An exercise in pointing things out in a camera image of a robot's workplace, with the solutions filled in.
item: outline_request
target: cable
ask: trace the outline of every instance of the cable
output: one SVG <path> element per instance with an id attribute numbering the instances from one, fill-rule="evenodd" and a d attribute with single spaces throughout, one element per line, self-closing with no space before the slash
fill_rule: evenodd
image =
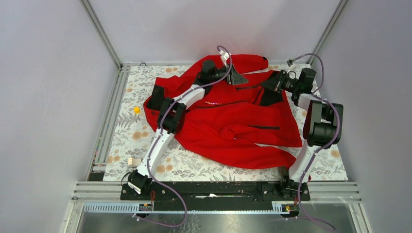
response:
<path id="1" fill-rule="evenodd" d="M 298 188 L 297 188 L 297 199 L 298 199 L 298 202 L 299 202 L 299 205 L 300 205 L 300 209 L 303 210 L 303 212 L 306 214 L 307 218 L 310 219 L 316 226 L 318 226 L 318 227 L 320 227 L 320 228 L 322 228 L 322 229 L 324 229 L 325 231 L 328 231 L 328 232 L 336 232 L 336 227 L 334 227 L 334 226 L 333 226 L 332 224 L 330 224 L 329 222 L 327 222 L 327 221 L 325 221 L 325 220 L 322 220 L 322 219 L 319 219 L 319 218 L 311 217 L 311 216 L 306 212 L 305 208 L 303 208 L 302 200 L 300 199 L 300 189 L 301 189 L 301 187 L 302 187 L 303 179 L 304 179 L 304 177 L 305 177 L 305 174 L 308 172 L 310 166 L 312 165 L 313 160 L 315 159 L 315 157 L 318 155 L 318 153 L 319 153 L 321 150 L 323 150 L 324 148 L 332 145 L 332 143 L 333 143 L 333 142 L 336 140 L 336 138 L 338 137 L 339 130 L 340 130 L 340 128 L 341 128 L 341 121 L 340 121 L 340 118 L 339 118 L 339 115 L 338 115 L 338 111 L 336 110 L 335 106 L 333 106 L 333 104 L 332 104 L 331 102 L 327 101 L 326 99 L 322 99 L 321 97 L 316 96 L 316 95 L 313 95 L 313 96 L 314 96 L 315 98 L 317 98 L 318 100 L 321 100 L 322 102 L 326 102 L 326 103 L 329 104 L 330 107 L 332 108 L 333 113 L 335 114 L 336 119 L 337 119 L 336 132 L 335 132 L 335 135 L 333 136 L 332 140 L 330 140 L 328 143 L 326 143 L 325 145 L 323 145 L 322 147 L 320 147 L 319 149 L 317 149 L 317 150 L 315 151 L 315 153 L 312 155 L 312 157 L 310 158 L 310 161 L 309 161 L 309 163 L 308 163 L 308 166 L 305 168 L 305 171 L 303 172 L 303 174 L 302 174 L 302 176 L 301 176 L 301 178 L 300 178 L 300 181 L 299 181 L 299 186 L 298 186 Z M 322 222 L 322 223 L 330 226 L 332 229 L 326 228 L 326 227 L 318 224 L 317 222 Z"/>
<path id="2" fill-rule="evenodd" d="M 300 56 L 296 57 L 295 59 L 293 59 L 292 61 L 299 60 L 299 59 L 301 59 L 302 57 L 305 57 L 305 56 L 315 56 L 315 57 L 317 57 L 317 58 L 319 59 L 319 62 L 321 63 L 321 67 L 322 67 L 322 79 L 321 79 L 321 84 L 318 86 L 318 88 L 316 88 L 316 89 L 313 91 L 313 92 L 315 93 L 315 92 L 317 92 L 318 90 L 320 90 L 321 87 L 323 86 L 323 81 L 324 81 L 324 78 L 325 78 L 325 69 L 324 69 L 324 66 L 323 66 L 323 61 L 322 61 L 322 59 L 321 59 L 321 57 L 320 57 L 319 55 L 317 55 L 316 53 L 312 53 L 312 52 L 310 52 L 310 53 L 305 53 L 305 54 L 303 54 L 303 55 L 300 55 Z"/>
<path id="3" fill-rule="evenodd" d="M 313 96 L 314 98 L 316 98 L 316 99 L 318 99 L 318 100 L 320 100 L 320 101 L 322 101 L 322 102 L 325 102 L 325 103 L 327 103 L 328 105 L 330 105 L 330 107 L 331 107 L 332 110 L 333 110 L 334 115 L 336 116 L 337 125 L 336 125 L 336 132 L 335 132 L 335 135 L 333 136 L 332 140 L 330 140 L 328 143 L 326 143 L 325 145 L 323 145 L 322 147 L 320 147 L 319 149 L 317 149 L 317 150 L 315 151 L 315 153 L 312 155 L 312 157 L 311 157 L 310 160 L 309 160 L 308 166 L 305 168 L 305 170 L 304 170 L 304 172 L 303 172 L 303 174 L 302 174 L 302 176 L 301 176 L 301 178 L 300 178 L 299 185 L 298 185 L 298 189 L 297 189 L 297 200 L 298 200 L 298 202 L 299 202 L 300 209 L 306 214 L 306 217 L 305 217 L 305 216 L 301 216 L 301 217 L 297 216 L 297 217 L 295 217 L 295 218 L 289 218 L 289 219 L 291 219 L 291 220 L 296 220 L 296 219 L 310 220 L 310 221 L 312 221 L 316 226 L 322 228 L 322 229 L 325 230 L 325 231 L 328 231 L 328 232 L 336 232 L 336 227 L 333 226 L 331 223 L 329 223 L 329 222 L 327 222 L 327 221 L 325 221 L 325 220 L 323 220 L 323 219 L 320 219 L 320 218 L 311 217 L 311 216 L 306 212 L 305 208 L 303 208 L 302 200 L 301 200 L 301 198 L 300 198 L 300 189 L 302 188 L 303 179 L 305 178 L 306 173 L 308 172 L 310 166 L 312 165 L 313 161 L 315 160 L 315 157 L 318 155 L 318 153 L 319 153 L 321 150 L 323 150 L 323 149 L 325 149 L 326 147 L 329 147 L 330 145 L 332 145 L 332 143 L 333 143 L 333 142 L 336 140 L 336 138 L 338 137 L 339 130 L 340 130 L 340 128 L 341 128 L 341 121 L 340 121 L 339 114 L 338 114 L 338 111 L 336 110 L 335 106 L 333 106 L 333 104 L 332 104 L 331 102 L 327 101 L 326 99 L 323 99 L 323 98 L 315 95 L 316 91 L 318 91 L 319 89 L 321 89 L 321 87 L 323 86 L 324 79 L 325 79 L 325 68 L 324 68 L 323 61 L 322 61 L 322 59 L 320 58 L 320 56 L 317 55 L 316 53 L 305 53 L 305 54 L 303 54 L 303 55 L 300 55 L 300 56 L 296 57 L 296 58 L 293 59 L 292 61 L 299 60 L 299 59 L 301 59 L 302 57 L 309 56 L 309 55 L 315 56 L 316 58 L 318 58 L 318 59 L 319 59 L 319 62 L 321 63 L 321 67 L 322 67 L 322 80 L 321 80 L 321 84 L 318 86 L 318 88 L 316 88 L 316 89 L 312 92 L 312 96 Z M 321 223 L 323 223 L 323 224 L 325 224 L 325 225 L 330 226 L 331 229 L 330 229 L 330 228 L 327 228 L 327 227 L 325 227 L 325 226 L 320 225 L 318 222 L 321 222 Z"/>
<path id="4" fill-rule="evenodd" d="M 123 184 L 123 179 L 127 176 L 127 175 L 129 175 L 131 172 L 127 172 L 124 176 L 123 176 L 123 178 L 121 179 L 121 181 L 120 181 L 120 186 L 122 186 Z"/>
<path id="5" fill-rule="evenodd" d="M 232 55 L 231 55 L 231 54 L 229 53 L 229 51 L 228 51 L 225 47 L 223 47 L 223 46 L 220 46 L 220 45 L 219 45 L 219 46 L 217 47 L 217 49 L 218 49 L 218 50 L 223 49 L 224 51 L 226 51 L 226 52 L 229 54 L 230 65 L 229 65 L 229 69 L 227 70 L 227 72 L 225 73 L 225 75 L 224 75 L 221 79 L 219 79 L 219 80 L 217 80 L 217 81 L 215 81 L 215 82 L 212 82 L 212 83 L 209 83 L 209 84 L 205 84 L 205 85 L 199 86 L 199 87 L 197 87 L 197 88 L 191 89 L 190 91 L 188 91 L 187 93 L 185 93 L 182 97 L 174 100 L 174 102 L 173 102 L 173 103 L 169 106 L 169 108 L 166 110 L 164 116 L 162 117 L 162 120 L 160 121 L 160 134 L 163 133 L 163 122 L 164 122 L 167 114 L 170 112 L 170 110 L 172 109 L 172 107 L 173 107 L 178 101 L 180 101 L 182 98 L 184 98 L 184 97 L 185 97 L 187 94 L 189 94 L 190 92 L 192 92 L 192 91 L 194 91 L 194 90 L 196 90 L 196 89 L 199 89 L 199 88 L 203 88 L 203 87 L 207 87 L 207 86 L 214 85 L 214 84 L 216 84 L 216 83 L 224 80 L 224 79 L 229 75 L 230 71 L 232 70 L 232 66 L 233 66 L 233 65 L 232 65 Z M 161 226 L 164 226 L 164 227 L 180 227 L 180 226 L 182 226 L 183 224 L 185 224 L 186 219 L 187 219 L 187 217 L 188 217 L 188 208 L 187 208 L 187 206 L 186 206 L 185 201 L 183 200 L 182 196 L 181 196 L 176 190 L 174 190 L 172 187 L 168 186 L 167 184 L 164 184 L 164 183 L 158 181 L 158 180 L 155 178 L 155 176 L 152 174 L 152 172 L 150 171 L 150 165 L 149 165 L 150 157 L 152 156 L 153 149 L 155 148 L 155 146 L 157 145 L 157 143 L 159 142 L 159 140 L 160 140 L 160 136 L 158 136 L 158 137 L 156 138 L 156 140 L 154 141 L 153 146 L 150 148 L 149 154 L 148 154 L 148 156 L 147 156 L 147 164 L 146 164 L 147 171 L 148 171 L 150 177 L 153 179 L 153 181 L 157 182 L 159 185 L 161 185 L 161 186 L 163 186 L 163 187 L 171 190 L 174 194 L 176 194 L 176 196 L 181 200 L 181 202 L 182 202 L 182 204 L 183 204 L 183 208 L 185 209 L 185 216 L 184 216 L 184 218 L 183 218 L 183 221 L 182 221 L 181 223 L 177 224 L 177 225 L 170 225 L 170 224 L 166 224 L 166 223 L 156 222 L 156 221 L 153 221 L 153 220 L 150 220 L 150 219 L 140 218 L 140 217 L 137 217 L 137 220 L 141 219 L 141 220 L 143 220 L 143 221 L 155 223 L 155 224 L 158 224 L 158 225 L 161 225 Z"/>

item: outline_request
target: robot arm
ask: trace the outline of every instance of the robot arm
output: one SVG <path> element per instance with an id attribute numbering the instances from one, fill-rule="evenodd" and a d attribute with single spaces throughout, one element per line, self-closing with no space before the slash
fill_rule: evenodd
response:
<path id="1" fill-rule="evenodd" d="M 281 182 L 280 195 L 285 199 L 296 196 L 299 181 L 303 175 L 303 189 L 301 191 L 307 189 L 306 183 L 309 181 L 309 173 L 319 159 L 318 156 L 315 156 L 307 170 L 308 172 L 305 173 L 313 154 L 320 147 L 329 143 L 337 130 L 338 118 L 335 116 L 332 108 L 318 100 L 311 93 L 315 75 L 316 71 L 313 69 L 304 68 L 299 79 L 296 79 L 291 78 L 289 72 L 281 70 L 276 76 L 269 78 L 261 84 L 265 88 L 278 93 L 281 93 L 283 90 L 291 92 L 293 103 L 308 112 L 302 133 L 305 140 L 303 147 L 295 163 L 289 168 L 288 176 L 285 176 Z M 343 106 L 337 103 L 333 103 L 333 105 L 338 112 L 340 125 L 342 125 Z M 342 128 L 340 127 L 338 137 L 334 140 L 333 144 L 339 142 L 341 134 Z"/>
<path id="2" fill-rule="evenodd" d="M 222 60 L 227 60 L 226 54 L 222 54 L 221 57 Z M 209 92 L 211 87 L 208 86 L 203 88 L 202 85 L 220 79 L 226 71 L 227 66 L 223 66 L 221 69 L 216 69 L 212 61 L 205 61 L 202 71 L 199 73 L 195 83 L 190 89 L 173 99 L 166 98 L 164 100 L 160 108 L 158 118 L 159 127 L 155 134 L 156 140 L 152 142 L 148 153 L 136 170 L 139 181 L 128 181 L 128 185 L 137 193 L 141 194 L 144 191 L 143 187 L 145 184 L 150 183 L 152 180 L 146 166 L 149 165 L 151 173 L 154 172 L 152 169 L 158 164 L 158 160 L 165 151 L 167 145 L 173 139 L 174 135 L 179 133 L 183 127 L 186 110 L 195 102 L 201 100 Z M 281 93 L 283 90 L 291 92 L 293 103 L 308 112 L 303 129 L 303 138 L 305 140 L 303 147 L 296 162 L 289 169 L 289 175 L 284 178 L 284 181 L 282 182 L 283 185 L 281 185 L 283 188 L 281 188 L 280 192 L 283 193 L 282 195 L 284 198 L 295 196 L 299 179 L 309 165 L 312 155 L 317 149 L 328 143 L 336 132 L 337 120 L 330 106 L 317 100 L 311 94 L 315 75 L 316 71 L 313 69 L 304 68 L 302 69 L 299 79 L 296 79 L 291 78 L 287 71 L 281 70 L 276 76 L 269 78 L 267 81 L 260 84 L 263 87 L 278 93 Z M 232 67 L 226 82 L 231 85 L 237 85 L 245 83 L 247 80 L 237 73 L 234 67 Z M 170 105 L 175 101 L 176 103 L 173 105 L 172 110 L 168 112 L 167 110 L 170 108 Z M 334 106 L 338 110 L 342 125 L 343 106 L 335 103 Z M 334 141 L 334 144 L 339 142 L 340 136 L 341 131 Z M 317 160 L 318 156 L 316 156 L 315 160 L 312 162 L 311 167 L 308 170 L 309 172 L 312 170 L 312 167 Z M 303 183 L 307 183 L 308 180 L 309 173 L 306 173 Z"/>

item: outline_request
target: glass panel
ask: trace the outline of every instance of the glass panel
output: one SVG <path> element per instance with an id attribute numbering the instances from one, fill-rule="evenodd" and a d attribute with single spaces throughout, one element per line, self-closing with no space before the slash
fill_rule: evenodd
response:
<path id="1" fill-rule="evenodd" d="M 307 212 L 333 224 L 338 232 L 356 232 L 350 210 L 345 204 L 305 204 Z M 180 214 L 151 214 L 148 219 L 178 224 Z M 259 232 L 306 232 L 319 233 L 322 229 L 307 220 L 274 221 L 280 215 L 269 214 L 189 214 L 184 226 L 172 232 L 188 233 L 259 233 Z M 131 218 L 131 214 L 84 213 L 80 224 L 81 233 L 168 233 L 171 229 Z"/>

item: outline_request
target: leaf pattern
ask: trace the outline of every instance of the leaf pattern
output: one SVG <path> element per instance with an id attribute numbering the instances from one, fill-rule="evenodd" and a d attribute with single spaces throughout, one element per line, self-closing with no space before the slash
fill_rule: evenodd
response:
<path id="1" fill-rule="evenodd" d="M 169 78 L 180 76 L 190 66 L 146 66 L 131 67 L 124 96 L 120 106 L 116 128 L 111 142 L 108 158 L 118 158 L 107 161 L 104 181 L 119 181 L 131 168 L 127 159 L 144 158 L 155 136 L 146 120 L 143 103 L 150 96 L 156 77 Z M 295 70 L 299 77 L 302 68 L 310 65 L 297 65 Z M 287 69 L 286 65 L 271 65 L 271 69 Z M 295 107 L 290 101 L 291 93 L 287 93 L 293 116 L 302 134 L 306 111 Z M 299 148 L 278 147 L 294 156 Z M 311 173 L 312 180 L 347 180 L 347 175 L 339 155 L 338 148 L 333 145 L 330 149 L 319 153 L 319 160 Z M 154 174 L 161 181 L 275 181 L 286 174 L 284 167 L 267 169 L 243 169 L 226 166 L 204 158 L 184 149 L 173 139 L 159 159 L 160 164 Z"/>

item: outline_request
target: black zipper trim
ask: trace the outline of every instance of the black zipper trim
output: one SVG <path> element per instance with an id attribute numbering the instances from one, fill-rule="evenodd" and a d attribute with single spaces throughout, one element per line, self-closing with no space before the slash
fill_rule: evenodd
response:
<path id="1" fill-rule="evenodd" d="M 248 125 L 249 127 L 258 128 L 262 130 L 280 130 L 280 127 Z"/>
<path id="2" fill-rule="evenodd" d="M 255 99 L 255 101 L 253 101 L 253 103 L 252 103 L 252 104 L 255 104 L 255 103 L 256 103 L 256 101 L 258 100 L 258 98 L 259 98 L 259 96 L 260 96 L 260 94 L 261 94 L 261 92 L 262 92 L 263 88 L 264 88 L 264 87 L 262 87 L 262 88 L 259 90 L 259 92 L 257 93 L 256 99 Z"/>

